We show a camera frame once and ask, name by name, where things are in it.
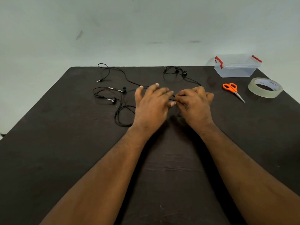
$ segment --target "container lid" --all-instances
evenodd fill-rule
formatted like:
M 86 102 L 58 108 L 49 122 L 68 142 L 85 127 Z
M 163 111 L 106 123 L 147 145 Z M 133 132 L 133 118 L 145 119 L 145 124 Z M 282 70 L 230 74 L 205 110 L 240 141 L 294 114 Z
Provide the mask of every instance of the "container lid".
M 217 55 L 215 61 L 220 63 L 221 69 L 258 68 L 262 62 L 249 54 Z

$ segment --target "finger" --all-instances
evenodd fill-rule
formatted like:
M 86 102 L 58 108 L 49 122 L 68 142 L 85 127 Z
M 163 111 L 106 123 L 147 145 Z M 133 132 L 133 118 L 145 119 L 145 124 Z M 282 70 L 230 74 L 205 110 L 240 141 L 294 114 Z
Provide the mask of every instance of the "finger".
M 162 87 L 162 88 L 160 88 L 160 89 L 157 89 L 157 90 L 153 93 L 153 95 L 159 97 L 159 96 L 161 96 L 161 95 L 167 93 L 169 90 L 170 90 L 170 89 L 168 89 L 167 87 Z
M 190 103 L 190 98 L 188 96 L 175 96 L 175 100 L 177 102 L 182 103 L 183 105 L 189 105 Z
M 172 96 L 173 93 L 174 93 L 174 91 L 168 91 L 167 93 L 163 94 L 161 97 L 162 97 L 164 100 L 168 101 L 169 98 Z
M 145 96 L 150 96 L 159 88 L 159 83 L 153 84 L 145 92 Z
M 178 107 L 178 109 L 180 110 L 180 113 L 184 116 L 186 109 L 185 109 L 185 105 L 183 105 L 180 102 L 176 102 L 176 106 Z
M 194 96 L 194 95 L 196 95 L 195 91 L 193 91 L 192 89 L 185 89 L 178 92 L 176 96 Z
M 209 105 L 212 103 L 214 97 L 215 97 L 215 95 L 213 93 L 210 93 L 210 92 L 206 93 L 206 98 L 207 98 Z
M 172 102 L 168 102 L 168 108 L 170 109 L 172 106 L 175 106 L 176 105 L 176 102 L 175 101 L 172 101 Z
M 200 86 L 200 87 L 195 87 L 195 88 L 193 88 L 192 90 L 193 90 L 194 92 L 196 92 L 198 95 L 201 95 L 201 96 L 203 96 L 203 97 L 206 96 L 206 94 L 205 94 L 205 89 L 204 89 L 204 87 L 202 87 L 202 86 Z
M 135 90 L 135 104 L 138 106 L 143 98 L 142 95 L 142 91 L 143 91 L 144 86 L 139 86 L 136 90 Z

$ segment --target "hand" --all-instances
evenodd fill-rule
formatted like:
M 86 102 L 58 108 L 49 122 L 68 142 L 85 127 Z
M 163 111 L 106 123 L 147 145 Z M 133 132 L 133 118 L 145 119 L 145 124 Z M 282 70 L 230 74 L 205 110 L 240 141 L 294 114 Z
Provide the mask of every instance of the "hand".
M 213 124 L 210 104 L 214 94 L 205 92 L 204 87 L 185 89 L 175 96 L 176 105 L 186 122 L 196 131 Z
M 151 85 L 142 96 L 143 86 L 135 91 L 135 117 L 131 128 L 143 131 L 150 138 L 167 118 L 169 108 L 176 102 L 169 102 L 174 93 L 167 87 L 159 88 L 159 84 Z

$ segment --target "scissors handle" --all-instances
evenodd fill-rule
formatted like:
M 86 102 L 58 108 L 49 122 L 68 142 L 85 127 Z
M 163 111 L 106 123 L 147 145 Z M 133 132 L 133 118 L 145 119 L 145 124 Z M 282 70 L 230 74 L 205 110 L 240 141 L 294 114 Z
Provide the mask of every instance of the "scissors handle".
M 237 90 L 238 86 L 234 83 L 223 84 L 223 88 L 225 90 L 231 91 L 232 93 L 238 92 L 238 90 Z

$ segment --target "scissors blade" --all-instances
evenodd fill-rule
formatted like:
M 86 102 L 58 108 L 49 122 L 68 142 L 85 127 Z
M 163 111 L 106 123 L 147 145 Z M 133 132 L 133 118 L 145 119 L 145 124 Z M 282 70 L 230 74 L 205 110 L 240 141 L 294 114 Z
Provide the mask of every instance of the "scissors blade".
M 242 99 L 242 97 L 237 92 L 235 92 L 234 94 L 236 94 L 236 96 L 245 103 L 245 101 Z

